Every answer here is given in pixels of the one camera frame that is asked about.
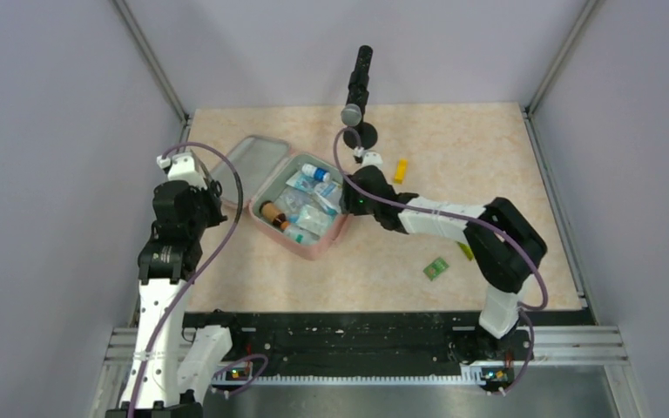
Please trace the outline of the blue white dropper bottle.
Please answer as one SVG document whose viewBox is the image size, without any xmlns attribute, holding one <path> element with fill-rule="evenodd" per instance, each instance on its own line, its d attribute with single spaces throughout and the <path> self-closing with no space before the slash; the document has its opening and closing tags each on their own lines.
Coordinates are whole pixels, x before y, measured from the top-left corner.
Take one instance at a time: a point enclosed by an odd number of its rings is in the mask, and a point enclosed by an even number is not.
<svg viewBox="0 0 669 418">
<path fill-rule="evenodd" d="M 301 166 L 301 172 L 306 176 L 310 177 L 319 182 L 329 182 L 331 180 L 330 171 L 321 168 L 317 165 L 312 164 L 303 164 Z"/>
</svg>

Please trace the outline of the green gauze packet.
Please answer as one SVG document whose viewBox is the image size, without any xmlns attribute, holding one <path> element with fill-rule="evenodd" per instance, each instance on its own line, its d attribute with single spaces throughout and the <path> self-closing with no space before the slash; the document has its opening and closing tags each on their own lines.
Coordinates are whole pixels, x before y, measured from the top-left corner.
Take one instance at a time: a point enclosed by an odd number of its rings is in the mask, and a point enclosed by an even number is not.
<svg viewBox="0 0 669 418">
<path fill-rule="evenodd" d="M 333 223 L 333 218 L 316 207 L 304 205 L 296 218 L 296 225 L 317 236 L 324 235 Z"/>
</svg>

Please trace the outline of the small green box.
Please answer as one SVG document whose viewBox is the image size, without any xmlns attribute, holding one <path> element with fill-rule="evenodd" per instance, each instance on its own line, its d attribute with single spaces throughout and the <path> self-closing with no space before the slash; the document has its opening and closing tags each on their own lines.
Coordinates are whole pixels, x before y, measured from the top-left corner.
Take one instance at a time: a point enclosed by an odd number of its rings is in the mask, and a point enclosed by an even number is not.
<svg viewBox="0 0 669 418">
<path fill-rule="evenodd" d="M 428 280 L 434 281 L 448 269 L 449 264 L 445 261 L 445 259 L 438 257 L 431 261 L 426 267 L 424 267 L 422 272 Z"/>
</svg>

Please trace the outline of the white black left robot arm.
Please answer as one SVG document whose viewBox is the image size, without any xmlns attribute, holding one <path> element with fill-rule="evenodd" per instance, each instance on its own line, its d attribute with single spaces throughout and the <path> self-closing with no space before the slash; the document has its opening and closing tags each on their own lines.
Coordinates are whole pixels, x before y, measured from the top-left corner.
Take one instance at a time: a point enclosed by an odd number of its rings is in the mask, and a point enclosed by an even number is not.
<svg viewBox="0 0 669 418">
<path fill-rule="evenodd" d="M 190 288 L 203 260 L 206 229 L 227 217 L 216 180 L 168 180 L 154 190 L 152 235 L 138 256 L 139 323 L 125 390 L 108 417 L 201 417 L 203 400 L 221 359 L 243 352 L 244 336 L 210 326 L 179 356 Z"/>
</svg>

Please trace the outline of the white bottle green label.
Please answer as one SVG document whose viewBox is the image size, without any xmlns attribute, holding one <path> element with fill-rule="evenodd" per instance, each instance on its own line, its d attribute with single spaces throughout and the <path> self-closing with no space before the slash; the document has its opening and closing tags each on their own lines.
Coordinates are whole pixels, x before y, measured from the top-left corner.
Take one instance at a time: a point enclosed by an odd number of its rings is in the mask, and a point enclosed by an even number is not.
<svg viewBox="0 0 669 418">
<path fill-rule="evenodd" d="M 296 225 L 289 225 L 283 234 L 302 246 L 311 246 L 319 241 L 319 236 Z"/>
</svg>

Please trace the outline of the brown bottle orange cap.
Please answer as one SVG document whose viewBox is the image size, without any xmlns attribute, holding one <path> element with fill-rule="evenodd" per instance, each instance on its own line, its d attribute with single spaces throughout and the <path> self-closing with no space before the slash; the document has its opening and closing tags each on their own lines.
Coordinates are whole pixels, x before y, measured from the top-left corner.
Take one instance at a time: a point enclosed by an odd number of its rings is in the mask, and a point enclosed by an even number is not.
<svg viewBox="0 0 669 418">
<path fill-rule="evenodd" d="M 259 210 L 260 216 L 278 230 L 283 232 L 290 227 L 287 215 L 273 201 L 262 202 Z"/>
</svg>

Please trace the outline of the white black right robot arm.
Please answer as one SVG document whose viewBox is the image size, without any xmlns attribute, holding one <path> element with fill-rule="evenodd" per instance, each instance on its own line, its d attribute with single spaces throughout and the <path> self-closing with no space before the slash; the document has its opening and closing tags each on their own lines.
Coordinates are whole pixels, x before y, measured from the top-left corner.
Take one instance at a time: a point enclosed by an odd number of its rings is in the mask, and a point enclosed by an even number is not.
<svg viewBox="0 0 669 418">
<path fill-rule="evenodd" d="M 483 206 L 434 201 L 412 192 L 397 192 L 382 170 L 363 166 L 343 178 L 341 206 L 353 216 L 369 215 L 385 230 L 431 235 L 465 244 L 488 287 L 478 320 L 478 352 L 498 359 L 510 349 L 519 321 L 525 281 L 537 280 L 541 308 L 548 291 L 538 271 L 547 254 L 544 239 L 506 198 Z"/>
</svg>

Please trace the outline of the pink medicine kit case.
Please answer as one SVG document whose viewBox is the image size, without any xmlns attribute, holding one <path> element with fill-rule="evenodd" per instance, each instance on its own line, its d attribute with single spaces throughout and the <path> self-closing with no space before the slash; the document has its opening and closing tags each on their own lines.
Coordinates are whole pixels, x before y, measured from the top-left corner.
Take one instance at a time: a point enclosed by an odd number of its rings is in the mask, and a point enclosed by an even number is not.
<svg viewBox="0 0 669 418">
<path fill-rule="evenodd" d="M 244 211 L 268 238 L 305 260 L 321 257 L 343 234 L 343 176 L 289 142 L 243 138 L 226 155 L 239 175 Z"/>
</svg>

